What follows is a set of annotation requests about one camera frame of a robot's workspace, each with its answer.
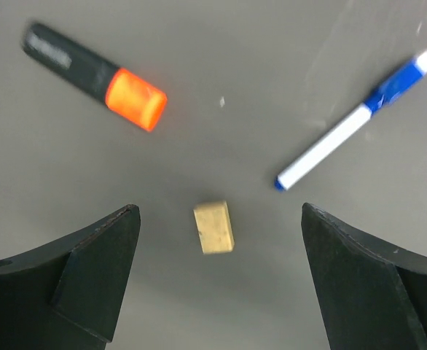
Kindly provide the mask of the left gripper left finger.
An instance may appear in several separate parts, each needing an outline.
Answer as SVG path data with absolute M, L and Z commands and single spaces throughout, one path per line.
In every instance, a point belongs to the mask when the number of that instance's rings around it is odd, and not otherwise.
M 114 338 L 138 243 L 129 204 L 0 260 L 0 349 L 105 349 Z

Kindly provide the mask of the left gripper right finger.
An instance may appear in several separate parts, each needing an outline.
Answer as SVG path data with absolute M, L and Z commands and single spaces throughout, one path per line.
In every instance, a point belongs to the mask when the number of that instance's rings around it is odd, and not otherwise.
M 301 228 L 331 349 L 427 349 L 427 257 L 310 203 Z

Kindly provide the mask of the small cork block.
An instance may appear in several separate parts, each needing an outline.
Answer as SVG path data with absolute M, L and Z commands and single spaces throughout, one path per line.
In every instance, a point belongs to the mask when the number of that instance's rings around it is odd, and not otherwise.
M 234 249 L 235 241 L 226 201 L 202 203 L 193 212 L 203 254 L 223 254 Z

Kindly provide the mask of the orange highlighter marker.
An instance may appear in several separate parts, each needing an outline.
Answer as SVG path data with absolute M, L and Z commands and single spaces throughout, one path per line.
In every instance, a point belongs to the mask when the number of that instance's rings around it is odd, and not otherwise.
M 145 131 L 160 120 L 168 102 L 164 92 L 45 24 L 32 22 L 22 47 L 29 57 Z

